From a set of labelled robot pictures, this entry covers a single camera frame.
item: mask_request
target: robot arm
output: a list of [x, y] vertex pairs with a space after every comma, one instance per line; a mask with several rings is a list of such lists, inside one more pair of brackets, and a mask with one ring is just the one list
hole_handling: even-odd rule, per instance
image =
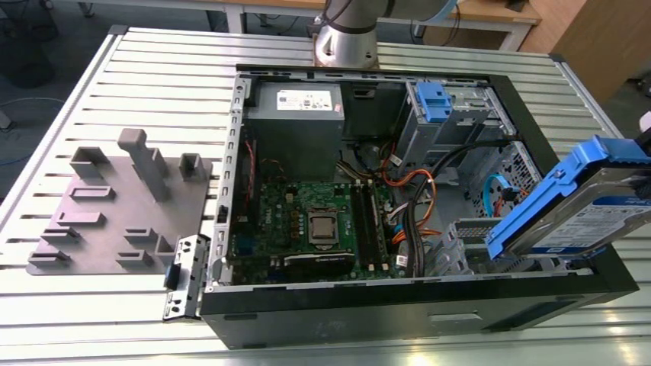
[[315, 52], [328, 67], [369, 68], [377, 63], [377, 18], [441, 18], [456, 0], [328, 0]]

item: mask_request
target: power supply label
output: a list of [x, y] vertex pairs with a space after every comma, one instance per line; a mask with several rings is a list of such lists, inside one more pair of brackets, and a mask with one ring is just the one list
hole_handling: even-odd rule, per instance
[[279, 111], [331, 111], [328, 90], [280, 90], [276, 94]]

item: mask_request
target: motherboard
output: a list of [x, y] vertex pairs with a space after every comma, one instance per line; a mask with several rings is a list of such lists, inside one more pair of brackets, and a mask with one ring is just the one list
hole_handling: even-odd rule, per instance
[[229, 261], [236, 284], [399, 278], [384, 205], [372, 183], [267, 183], [252, 222], [237, 224]]

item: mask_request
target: cpu socket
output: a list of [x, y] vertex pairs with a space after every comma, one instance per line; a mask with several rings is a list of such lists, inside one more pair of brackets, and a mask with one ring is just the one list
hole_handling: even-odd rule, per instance
[[307, 211], [309, 244], [317, 249], [328, 250], [339, 244], [336, 210], [312, 209]]

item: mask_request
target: metal bracket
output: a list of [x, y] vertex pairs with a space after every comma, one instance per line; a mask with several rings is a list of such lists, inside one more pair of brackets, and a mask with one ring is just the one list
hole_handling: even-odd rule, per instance
[[200, 320], [199, 295], [205, 287], [205, 264], [211, 239], [204, 235], [181, 238], [176, 245], [173, 263], [165, 273], [165, 311], [162, 321]]

